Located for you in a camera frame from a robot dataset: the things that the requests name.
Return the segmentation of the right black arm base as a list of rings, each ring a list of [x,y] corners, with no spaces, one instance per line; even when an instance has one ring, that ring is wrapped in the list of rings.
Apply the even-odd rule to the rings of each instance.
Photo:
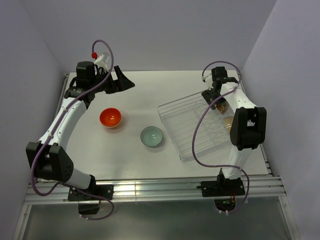
[[[225,197],[224,199],[214,200],[214,204],[219,211],[232,211],[236,208],[236,196],[246,194],[243,181],[240,177],[237,179],[225,178],[220,173],[216,180],[201,181],[196,187],[201,190],[202,197]]]

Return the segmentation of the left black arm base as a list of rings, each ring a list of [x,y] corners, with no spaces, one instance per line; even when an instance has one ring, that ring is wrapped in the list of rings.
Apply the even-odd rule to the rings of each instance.
[[[100,210],[102,201],[106,201],[111,205],[110,215],[115,209],[112,203],[113,193],[113,184],[98,184],[93,188],[93,191],[70,188],[67,201],[78,202],[78,213],[82,216],[96,215]]]

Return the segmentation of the pale green bowl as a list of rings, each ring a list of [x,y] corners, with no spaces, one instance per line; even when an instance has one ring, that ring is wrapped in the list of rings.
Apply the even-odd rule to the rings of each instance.
[[[163,132],[156,126],[148,126],[141,131],[140,140],[147,147],[157,147],[163,141]]]

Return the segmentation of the cream bowl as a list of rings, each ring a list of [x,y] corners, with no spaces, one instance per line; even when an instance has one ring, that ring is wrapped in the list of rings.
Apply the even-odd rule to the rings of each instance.
[[[229,133],[231,132],[233,120],[234,120],[233,116],[227,116],[223,118],[223,124]]]
[[[215,107],[221,114],[224,115],[229,110],[230,105],[226,100],[224,100],[220,103],[217,103]]]

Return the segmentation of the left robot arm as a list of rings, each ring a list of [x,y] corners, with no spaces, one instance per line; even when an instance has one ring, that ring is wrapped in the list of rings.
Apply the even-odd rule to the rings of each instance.
[[[32,186],[36,185],[36,179],[57,181],[78,188],[79,194],[86,200],[96,197],[98,188],[94,176],[76,169],[66,148],[78,121],[97,93],[114,94],[135,86],[119,66],[113,69],[116,79],[113,79],[105,64],[91,61],[77,64],[76,76],[63,96],[54,121],[37,142],[29,142],[26,146]]]

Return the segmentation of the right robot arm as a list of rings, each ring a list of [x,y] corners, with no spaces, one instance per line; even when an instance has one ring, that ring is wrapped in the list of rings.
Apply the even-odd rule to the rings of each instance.
[[[221,114],[233,111],[229,128],[232,148],[228,163],[221,169],[224,178],[216,183],[217,191],[227,195],[234,188],[232,180],[242,175],[252,151],[265,141],[267,110],[256,106],[240,88],[239,81],[229,77],[223,66],[213,68],[202,81],[208,89],[201,95],[212,110],[218,110]]]

